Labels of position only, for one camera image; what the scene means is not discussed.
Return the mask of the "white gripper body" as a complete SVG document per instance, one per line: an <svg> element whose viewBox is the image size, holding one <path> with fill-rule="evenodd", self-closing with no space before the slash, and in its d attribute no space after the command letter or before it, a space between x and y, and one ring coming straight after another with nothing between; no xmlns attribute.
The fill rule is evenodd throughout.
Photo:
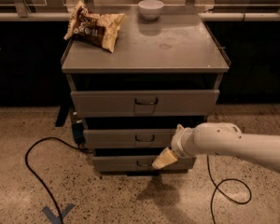
<svg viewBox="0 0 280 224"><path fill-rule="evenodd" d="M172 151L179 158L192 157L190 153L190 145L192 144L192 129L184 128L181 124L178 124L175 130L175 134L172 137L171 148Z"/></svg>

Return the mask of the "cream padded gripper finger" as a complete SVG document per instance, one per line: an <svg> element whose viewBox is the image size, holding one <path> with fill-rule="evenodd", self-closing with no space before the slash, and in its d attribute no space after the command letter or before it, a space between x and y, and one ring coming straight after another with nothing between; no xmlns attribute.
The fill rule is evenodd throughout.
<svg viewBox="0 0 280 224"><path fill-rule="evenodd" d="M166 147L161 154L152 162L152 166L160 170L168 165L178 161L176 154L168 147Z"/></svg>

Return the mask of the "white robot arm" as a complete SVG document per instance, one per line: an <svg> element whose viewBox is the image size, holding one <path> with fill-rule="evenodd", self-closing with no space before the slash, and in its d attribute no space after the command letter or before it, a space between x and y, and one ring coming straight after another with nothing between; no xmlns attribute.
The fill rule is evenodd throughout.
<svg viewBox="0 0 280 224"><path fill-rule="evenodd" d="M280 135L242 133L232 123L206 122L195 128L178 124L171 145L152 162L162 169L200 154L232 156L280 174Z"/></svg>

